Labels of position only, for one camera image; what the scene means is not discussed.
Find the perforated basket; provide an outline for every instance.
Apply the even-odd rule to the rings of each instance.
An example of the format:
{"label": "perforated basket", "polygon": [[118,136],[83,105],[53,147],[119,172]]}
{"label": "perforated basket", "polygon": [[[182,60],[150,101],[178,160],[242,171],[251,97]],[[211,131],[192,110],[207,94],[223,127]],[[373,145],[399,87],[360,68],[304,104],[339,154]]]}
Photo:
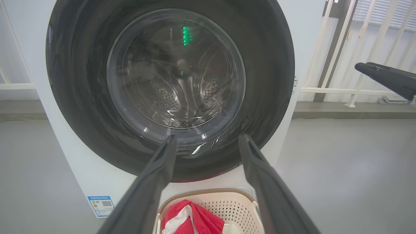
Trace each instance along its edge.
{"label": "perforated basket", "polygon": [[223,234],[264,234],[263,225],[256,211],[254,199],[238,189],[209,189],[180,194],[168,199],[156,216],[154,234],[161,233],[161,220],[169,207],[189,200],[222,218],[225,221]]}

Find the energy label sticker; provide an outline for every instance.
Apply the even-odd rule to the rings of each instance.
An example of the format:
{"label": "energy label sticker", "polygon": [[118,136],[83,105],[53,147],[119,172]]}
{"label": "energy label sticker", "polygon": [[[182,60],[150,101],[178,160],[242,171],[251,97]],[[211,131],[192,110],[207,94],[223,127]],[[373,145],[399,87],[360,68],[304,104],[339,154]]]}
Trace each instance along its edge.
{"label": "energy label sticker", "polygon": [[110,216],[111,212],[114,210],[113,202],[111,201],[110,196],[104,197],[88,197],[90,204],[92,205],[97,218],[105,218]]}

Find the white wall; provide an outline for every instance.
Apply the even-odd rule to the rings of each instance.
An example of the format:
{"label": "white wall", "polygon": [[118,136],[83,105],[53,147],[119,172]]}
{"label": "white wall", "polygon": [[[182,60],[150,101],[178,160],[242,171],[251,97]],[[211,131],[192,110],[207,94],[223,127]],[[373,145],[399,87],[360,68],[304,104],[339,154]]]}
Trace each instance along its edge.
{"label": "white wall", "polygon": [[[31,83],[24,61],[13,39],[6,15],[0,5],[0,69],[11,83]],[[0,75],[0,84],[4,84]],[[39,99],[36,90],[0,90],[0,100]]]}
{"label": "white wall", "polygon": [[[332,42],[332,38],[335,32],[335,28],[337,26],[337,19],[329,18],[327,30],[325,34],[325,38],[321,47],[321,50],[318,54],[317,61],[315,62],[315,68],[313,69],[313,73],[311,74],[310,81],[308,87],[317,87],[318,81],[320,79],[322,69],[325,64],[325,60],[327,59],[327,54],[329,51],[329,47]],[[355,45],[358,40],[358,32],[360,28],[362,27],[362,23],[353,22],[350,30],[353,31],[353,36],[350,40],[346,40],[344,47],[342,49],[339,61],[337,63],[334,76],[332,78],[332,81],[330,83],[330,88],[341,88],[341,80],[344,76],[344,73],[346,71],[348,62],[351,58],[351,55],[354,51]],[[364,37],[364,43],[362,45],[362,50],[358,54],[357,58],[355,59],[355,62],[367,62],[368,54],[370,53],[371,47],[376,39],[376,35],[378,33],[380,26],[378,25],[369,25],[367,28],[366,35]],[[388,52],[391,49],[391,46],[393,45],[394,40],[396,39],[398,29],[396,28],[389,28],[387,30],[386,36],[382,41],[381,46],[379,47],[378,53],[377,53],[377,59],[375,63],[384,64],[384,61],[387,57]],[[405,48],[407,47],[407,44],[411,41],[413,36],[413,32],[405,31],[401,37],[401,40],[399,41],[395,52],[392,55],[391,59],[391,67],[395,67],[401,70],[414,72],[412,71],[412,68],[414,68],[412,65],[416,62],[416,43],[414,43],[413,47],[411,48],[411,53],[408,56],[408,58],[404,61],[402,67],[397,67],[397,64],[402,57]],[[343,88],[347,89],[353,89],[355,87],[355,84],[358,80],[358,77],[360,75],[360,72],[354,70],[350,73],[350,77],[348,78],[347,85]],[[362,88],[363,90],[381,90],[381,91],[389,91],[389,89],[385,88],[384,86],[380,85],[379,83],[371,80],[370,78],[365,78],[365,84]],[[326,94],[324,101],[326,102],[347,102],[350,95],[340,95],[340,94]],[[299,96],[298,101],[312,101],[314,98],[314,94],[311,93],[301,93]],[[357,102],[377,102],[377,99],[379,96],[375,95],[359,95],[357,98]]]}

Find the qr code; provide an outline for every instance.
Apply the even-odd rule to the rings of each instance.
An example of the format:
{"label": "qr code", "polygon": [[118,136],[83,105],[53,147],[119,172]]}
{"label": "qr code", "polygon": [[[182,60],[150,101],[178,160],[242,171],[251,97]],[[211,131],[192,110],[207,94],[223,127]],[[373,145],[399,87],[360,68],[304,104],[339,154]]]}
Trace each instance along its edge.
{"label": "qr code", "polygon": [[111,207],[113,204],[111,204],[111,201],[102,201],[103,206],[105,207]]}

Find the washing machine door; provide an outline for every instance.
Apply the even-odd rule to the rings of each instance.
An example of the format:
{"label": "washing machine door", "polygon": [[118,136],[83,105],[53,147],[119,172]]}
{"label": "washing machine door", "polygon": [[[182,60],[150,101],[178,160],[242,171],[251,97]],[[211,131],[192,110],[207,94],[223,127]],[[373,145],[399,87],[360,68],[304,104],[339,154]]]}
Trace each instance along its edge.
{"label": "washing machine door", "polygon": [[168,135],[173,182],[241,164],[285,114],[295,59],[276,0],[58,0],[46,41],[65,119],[104,160],[138,175]]}

